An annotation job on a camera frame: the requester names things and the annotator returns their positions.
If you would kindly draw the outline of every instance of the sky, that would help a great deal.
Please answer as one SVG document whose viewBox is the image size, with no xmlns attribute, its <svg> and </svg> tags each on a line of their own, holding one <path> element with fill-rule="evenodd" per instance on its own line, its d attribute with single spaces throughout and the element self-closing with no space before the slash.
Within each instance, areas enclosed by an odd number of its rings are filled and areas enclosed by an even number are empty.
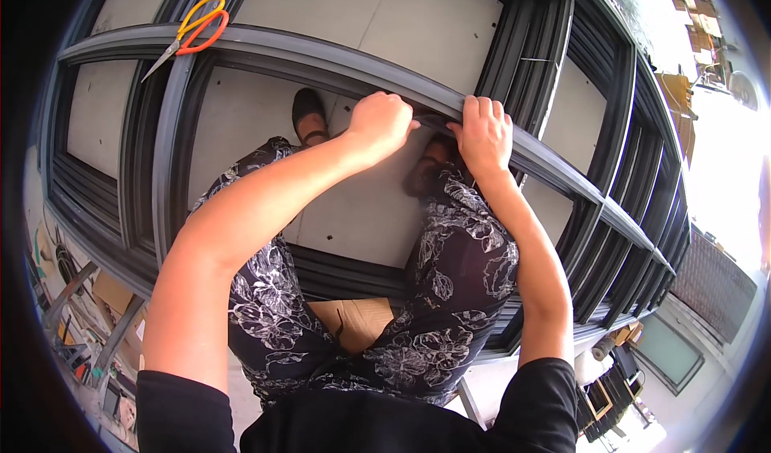
<svg viewBox="0 0 771 453">
<path fill-rule="evenodd" d="M 743 269 L 757 269 L 758 183 L 762 158 L 771 154 L 771 117 L 726 94 L 693 90 L 699 120 L 685 182 L 691 220 L 716 236 Z"/>
</svg>

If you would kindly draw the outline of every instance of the woman's right hand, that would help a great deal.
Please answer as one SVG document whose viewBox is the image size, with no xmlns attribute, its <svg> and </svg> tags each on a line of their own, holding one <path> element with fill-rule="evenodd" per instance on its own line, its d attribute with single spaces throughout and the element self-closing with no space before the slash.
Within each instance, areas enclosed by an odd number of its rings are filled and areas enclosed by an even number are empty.
<svg viewBox="0 0 771 453">
<path fill-rule="evenodd" d="M 353 107 L 351 125 L 342 138 L 369 168 L 399 150 L 410 131 L 419 127 L 420 123 L 412 120 L 412 107 L 399 95 L 375 92 Z"/>
<path fill-rule="evenodd" d="M 477 181 L 509 173 L 513 126 L 499 101 L 468 95 L 463 125 L 450 122 L 447 127 L 455 133 L 463 161 Z"/>
</svg>

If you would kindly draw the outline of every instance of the black floral print fabric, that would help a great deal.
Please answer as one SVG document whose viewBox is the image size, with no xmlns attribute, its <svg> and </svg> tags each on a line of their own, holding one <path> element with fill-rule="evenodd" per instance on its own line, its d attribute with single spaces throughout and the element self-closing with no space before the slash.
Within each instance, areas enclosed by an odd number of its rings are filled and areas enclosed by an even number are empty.
<svg viewBox="0 0 771 453">
<path fill-rule="evenodd" d="M 194 211 L 297 150 L 282 137 L 270 139 L 221 175 Z M 349 355 L 305 303 L 280 234 L 233 278 L 228 343 L 264 408 L 299 388 L 373 390 L 438 405 L 449 400 L 514 291 L 519 251 L 456 167 L 435 172 L 406 268 L 413 299 L 363 353 Z"/>
</svg>

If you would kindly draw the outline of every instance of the foot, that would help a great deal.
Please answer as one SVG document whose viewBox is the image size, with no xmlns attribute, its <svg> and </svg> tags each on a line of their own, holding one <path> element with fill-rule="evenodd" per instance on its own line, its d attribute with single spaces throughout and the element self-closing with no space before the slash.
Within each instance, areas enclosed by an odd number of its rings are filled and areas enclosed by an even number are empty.
<svg viewBox="0 0 771 453">
<path fill-rule="evenodd" d="M 294 95 L 292 123 L 303 147 L 313 147 L 329 140 L 324 104 L 312 88 L 303 88 Z"/>
<path fill-rule="evenodd" d="M 450 137 L 436 133 L 418 163 L 404 178 L 402 188 L 410 197 L 424 197 L 431 190 L 432 183 L 438 178 L 439 170 L 458 160 L 458 146 Z"/>
<path fill-rule="evenodd" d="M 318 113 L 307 114 L 297 123 L 297 136 L 300 143 L 308 147 L 323 143 L 329 140 L 327 121 Z"/>
</svg>

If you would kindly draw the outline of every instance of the black shirt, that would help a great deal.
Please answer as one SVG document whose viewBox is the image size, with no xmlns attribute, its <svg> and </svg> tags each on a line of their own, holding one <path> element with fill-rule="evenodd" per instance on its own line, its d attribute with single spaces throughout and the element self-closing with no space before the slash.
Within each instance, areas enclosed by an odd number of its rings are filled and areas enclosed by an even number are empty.
<svg viewBox="0 0 771 453">
<path fill-rule="evenodd" d="M 142 453 L 235 450 L 230 402 L 205 384 L 140 371 Z M 525 364 L 509 382 L 487 432 L 451 410 L 369 391 L 303 390 L 265 411 L 241 452 L 575 451 L 575 375 L 556 358 Z"/>
</svg>

